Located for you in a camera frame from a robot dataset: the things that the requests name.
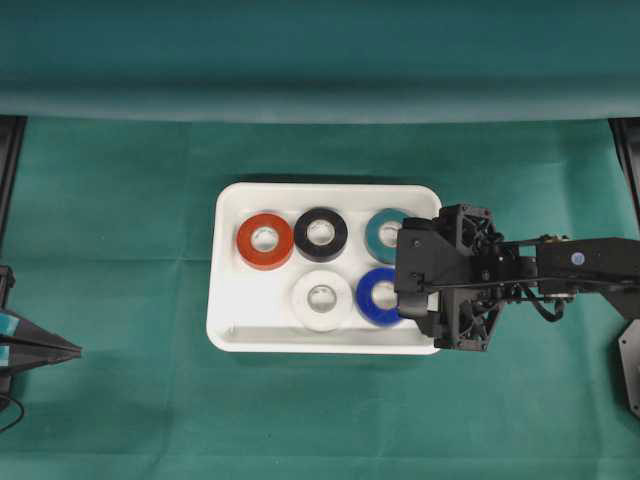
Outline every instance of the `green fabric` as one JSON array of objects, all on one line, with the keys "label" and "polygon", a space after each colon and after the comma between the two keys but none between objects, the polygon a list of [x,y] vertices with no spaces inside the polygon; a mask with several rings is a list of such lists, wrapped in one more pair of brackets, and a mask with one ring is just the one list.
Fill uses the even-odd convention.
[{"label": "green fabric", "polygon": [[3,248],[9,306],[85,351],[19,377],[27,417],[0,436],[2,478],[638,478],[624,322],[599,296],[553,325],[508,307],[486,354],[217,350],[214,201],[260,179],[424,184],[490,207],[513,239],[637,235],[604,121],[31,119]]},{"label": "green fabric", "polygon": [[640,114],[640,2],[16,0],[0,112],[260,122]]}]

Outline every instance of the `black tape roll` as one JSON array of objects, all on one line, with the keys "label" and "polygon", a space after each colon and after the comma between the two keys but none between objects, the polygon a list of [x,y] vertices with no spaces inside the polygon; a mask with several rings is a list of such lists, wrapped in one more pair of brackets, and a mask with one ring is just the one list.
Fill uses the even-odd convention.
[{"label": "black tape roll", "polygon": [[[319,238],[315,238],[314,230],[321,230]],[[347,224],[340,215],[327,208],[312,208],[298,219],[293,229],[293,240],[300,254],[307,260],[320,263],[329,262],[340,255],[347,243],[347,236]]]}]

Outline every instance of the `teal tape roll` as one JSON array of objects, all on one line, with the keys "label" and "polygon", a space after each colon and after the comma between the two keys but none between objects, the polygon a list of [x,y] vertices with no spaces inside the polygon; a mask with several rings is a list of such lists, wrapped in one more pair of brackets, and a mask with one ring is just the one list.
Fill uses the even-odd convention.
[{"label": "teal tape roll", "polygon": [[407,215],[395,208],[385,208],[376,213],[365,230],[367,250],[379,262],[393,265],[396,263],[396,241],[402,220]]}]

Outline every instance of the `black cable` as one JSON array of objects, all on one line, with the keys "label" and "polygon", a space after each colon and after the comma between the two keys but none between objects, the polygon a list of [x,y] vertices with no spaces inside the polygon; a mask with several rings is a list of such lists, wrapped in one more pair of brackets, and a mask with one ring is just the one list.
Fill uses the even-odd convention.
[{"label": "black cable", "polygon": [[564,315],[564,306],[565,306],[564,300],[561,300],[561,299],[556,300],[555,307],[554,307],[555,311],[554,313],[551,313],[549,310],[544,308],[542,304],[536,299],[536,296],[533,294],[533,292],[529,287],[527,287],[526,285],[521,285],[521,287],[522,287],[522,290],[524,291],[524,294],[527,296],[527,298],[529,299],[533,307],[547,322],[551,322],[551,323],[557,322],[562,318],[562,316]]},{"label": "black cable", "polygon": [[17,405],[17,407],[20,409],[20,414],[18,415],[18,417],[15,420],[13,420],[11,423],[8,423],[4,427],[0,427],[0,433],[4,433],[7,430],[9,430],[10,428],[15,427],[18,423],[20,423],[20,420],[22,420],[24,418],[24,405],[22,405],[22,403],[20,403],[15,398],[13,398],[13,397],[11,397],[9,395],[5,395],[4,393],[0,393],[0,398],[4,398],[9,403],[15,403]]}]

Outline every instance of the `plastic tray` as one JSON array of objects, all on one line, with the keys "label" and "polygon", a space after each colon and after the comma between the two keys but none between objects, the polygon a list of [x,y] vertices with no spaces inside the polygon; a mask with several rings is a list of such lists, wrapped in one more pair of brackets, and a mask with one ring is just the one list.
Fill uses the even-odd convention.
[{"label": "plastic tray", "polygon": [[[242,222],[260,212],[282,216],[293,227],[313,207],[336,210],[347,223],[349,238],[342,254],[328,263],[303,258],[294,247],[282,267],[258,271],[249,267],[235,246]],[[441,203],[433,191],[408,185],[321,185],[235,183],[218,196],[215,212],[207,334],[218,348],[235,352],[371,353],[429,355],[433,340],[412,320],[390,328],[370,324],[354,305],[340,328],[326,333],[306,329],[291,307],[291,290],[303,274],[332,270],[352,289],[362,275],[383,266],[364,243],[365,227],[383,208],[433,218]],[[437,297],[430,298],[437,308]]]}]

